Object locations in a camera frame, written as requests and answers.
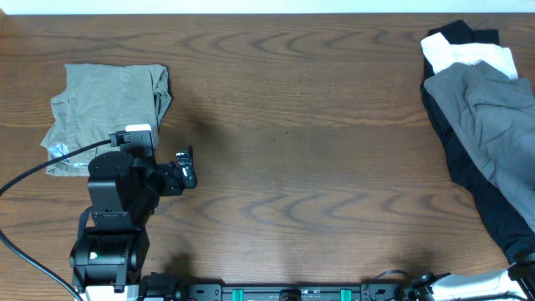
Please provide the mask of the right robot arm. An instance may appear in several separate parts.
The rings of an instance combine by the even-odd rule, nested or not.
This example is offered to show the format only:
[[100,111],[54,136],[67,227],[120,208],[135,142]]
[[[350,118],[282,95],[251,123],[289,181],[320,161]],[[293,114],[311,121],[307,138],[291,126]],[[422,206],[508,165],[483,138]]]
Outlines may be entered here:
[[519,253],[508,268],[471,276],[432,273],[411,283],[406,300],[534,301],[534,250]]

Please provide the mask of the grey shorts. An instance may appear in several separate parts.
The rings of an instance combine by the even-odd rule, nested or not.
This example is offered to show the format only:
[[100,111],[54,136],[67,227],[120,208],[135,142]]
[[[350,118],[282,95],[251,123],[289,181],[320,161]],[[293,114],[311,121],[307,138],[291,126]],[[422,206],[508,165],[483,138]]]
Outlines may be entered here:
[[455,63],[424,82],[467,154],[534,228],[534,96],[526,78]]

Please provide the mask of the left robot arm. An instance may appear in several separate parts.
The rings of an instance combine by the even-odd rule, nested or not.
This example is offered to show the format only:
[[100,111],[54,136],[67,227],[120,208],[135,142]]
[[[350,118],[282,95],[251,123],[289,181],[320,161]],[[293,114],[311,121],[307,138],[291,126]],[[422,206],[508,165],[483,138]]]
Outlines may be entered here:
[[150,246],[146,224],[163,196],[197,185],[193,149],[158,164],[151,149],[122,148],[89,163],[94,224],[82,225],[70,253],[73,285],[84,300],[125,300],[135,293]]

